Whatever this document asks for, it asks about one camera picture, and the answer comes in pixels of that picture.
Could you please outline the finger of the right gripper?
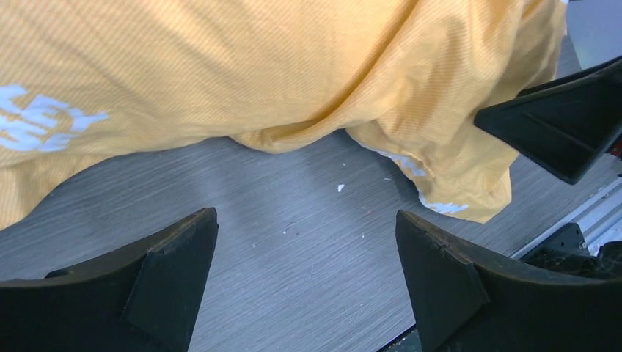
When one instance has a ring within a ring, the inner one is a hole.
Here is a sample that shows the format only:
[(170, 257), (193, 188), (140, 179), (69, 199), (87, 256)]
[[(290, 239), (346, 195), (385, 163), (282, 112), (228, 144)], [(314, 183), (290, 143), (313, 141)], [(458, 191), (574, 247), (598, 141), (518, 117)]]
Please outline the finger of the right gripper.
[(474, 124), (574, 185), (604, 154), (621, 157), (621, 58), (525, 89)]

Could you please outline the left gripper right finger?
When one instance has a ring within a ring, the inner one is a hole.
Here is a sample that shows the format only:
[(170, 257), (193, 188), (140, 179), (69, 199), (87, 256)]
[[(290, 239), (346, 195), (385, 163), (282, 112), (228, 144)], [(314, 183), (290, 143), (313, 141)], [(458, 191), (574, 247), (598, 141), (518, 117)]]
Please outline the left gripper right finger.
[(621, 243), (515, 260), (399, 211), (395, 237), (424, 351), (619, 351)]

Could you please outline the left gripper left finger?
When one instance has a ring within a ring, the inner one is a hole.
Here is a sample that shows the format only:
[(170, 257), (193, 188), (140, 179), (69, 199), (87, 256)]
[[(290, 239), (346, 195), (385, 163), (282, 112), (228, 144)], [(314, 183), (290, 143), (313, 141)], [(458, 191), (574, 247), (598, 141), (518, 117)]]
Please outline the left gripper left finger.
[(187, 351), (219, 225), (203, 208), (42, 279), (1, 283), (3, 351)]

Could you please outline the yellow printed pillowcase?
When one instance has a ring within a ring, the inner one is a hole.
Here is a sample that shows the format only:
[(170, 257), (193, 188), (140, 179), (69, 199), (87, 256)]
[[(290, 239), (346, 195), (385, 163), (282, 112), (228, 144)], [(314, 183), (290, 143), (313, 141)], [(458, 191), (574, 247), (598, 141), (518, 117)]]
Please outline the yellow printed pillowcase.
[(338, 129), (484, 223), (516, 151), (478, 110), (555, 77), (565, 1), (3, 1), (1, 227), (107, 158)]

